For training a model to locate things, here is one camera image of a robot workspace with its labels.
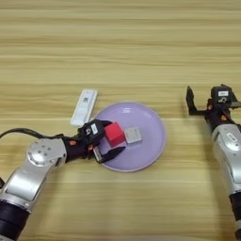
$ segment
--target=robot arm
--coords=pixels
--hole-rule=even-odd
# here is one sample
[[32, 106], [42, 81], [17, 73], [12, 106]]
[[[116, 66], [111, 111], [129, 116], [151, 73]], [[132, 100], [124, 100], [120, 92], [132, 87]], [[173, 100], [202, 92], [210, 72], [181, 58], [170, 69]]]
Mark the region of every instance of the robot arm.
[[194, 95], [187, 88], [186, 101], [190, 115], [203, 115], [210, 125], [213, 152], [224, 173], [227, 192], [236, 221], [236, 238], [241, 240], [241, 128], [230, 116], [230, 108], [241, 107], [231, 88], [221, 85], [211, 90], [207, 108], [198, 110]]
[[236, 238], [241, 240], [241, 133], [234, 124], [218, 126], [213, 133], [214, 155], [225, 175], [235, 217]]
[[34, 209], [48, 175], [66, 161], [62, 139], [40, 139], [26, 152], [0, 193], [0, 240], [17, 240]]
[[78, 135], [74, 137], [43, 137], [27, 131], [40, 139], [30, 145], [23, 165], [11, 174], [0, 192], [0, 241], [18, 240], [48, 175], [54, 169], [76, 158], [91, 157], [95, 153], [98, 153], [96, 161], [103, 163], [124, 150], [124, 147], [118, 147], [106, 154], [99, 152], [98, 145], [104, 137], [104, 127], [109, 123], [111, 122], [94, 120], [79, 129]]

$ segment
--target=wooden table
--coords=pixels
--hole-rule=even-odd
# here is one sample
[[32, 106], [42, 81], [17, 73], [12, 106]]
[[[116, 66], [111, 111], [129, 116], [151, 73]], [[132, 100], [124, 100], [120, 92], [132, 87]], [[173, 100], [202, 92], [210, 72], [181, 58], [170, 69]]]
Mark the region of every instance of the wooden table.
[[[72, 135], [81, 90], [96, 88], [94, 113], [142, 102], [168, 133], [164, 154], [140, 172], [81, 160], [55, 171], [21, 240], [234, 240], [208, 128], [187, 116], [185, 90], [193, 87], [199, 107], [221, 83], [241, 98], [240, 64], [239, 0], [1, 1], [1, 132]], [[241, 121], [241, 111], [233, 117]], [[5, 180], [33, 141], [19, 134], [1, 140]]]

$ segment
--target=plate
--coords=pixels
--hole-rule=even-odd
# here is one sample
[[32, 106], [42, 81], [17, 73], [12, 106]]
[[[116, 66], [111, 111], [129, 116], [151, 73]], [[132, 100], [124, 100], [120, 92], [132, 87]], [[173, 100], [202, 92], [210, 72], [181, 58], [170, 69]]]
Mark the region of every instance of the plate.
[[[117, 171], [137, 171], [151, 165], [162, 153], [166, 144], [166, 130], [156, 112], [149, 107], [133, 102], [110, 105], [103, 109], [96, 119], [117, 122], [121, 129], [138, 127], [142, 141], [132, 145], [122, 143], [126, 149], [115, 159], [104, 163], [108, 169]], [[102, 154], [111, 147], [104, 138], [99, 145]]]

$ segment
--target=white remote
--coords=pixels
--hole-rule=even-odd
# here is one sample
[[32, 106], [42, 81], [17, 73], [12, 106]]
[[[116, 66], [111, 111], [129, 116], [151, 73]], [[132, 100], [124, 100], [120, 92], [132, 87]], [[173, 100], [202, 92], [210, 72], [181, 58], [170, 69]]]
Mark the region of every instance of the white remote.
[[71, 125], [82, 127], [89, 122], [97, 94], [98, 91], [94, 89], [84, 89], [81, 92], [77, 106], [72, 114]]

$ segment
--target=label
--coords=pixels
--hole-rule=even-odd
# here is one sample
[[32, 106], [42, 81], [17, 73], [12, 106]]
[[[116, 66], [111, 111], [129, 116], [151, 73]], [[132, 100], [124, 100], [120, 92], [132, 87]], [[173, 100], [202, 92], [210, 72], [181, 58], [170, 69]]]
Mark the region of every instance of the label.
[[218, 92], [218, 96], [221, 97], [221, 96], [229, 96], [229, 91], [219, 91]]
[[98, 133], [98, 129], [96, 127], [96, 124], [92, 124], [91, 129], [92, 129], [92, 132], [93, 132], [94, 135]]
[[238, 141], [238, 139], [232, 133], [228, 133], [227, 137], [234, 143]]

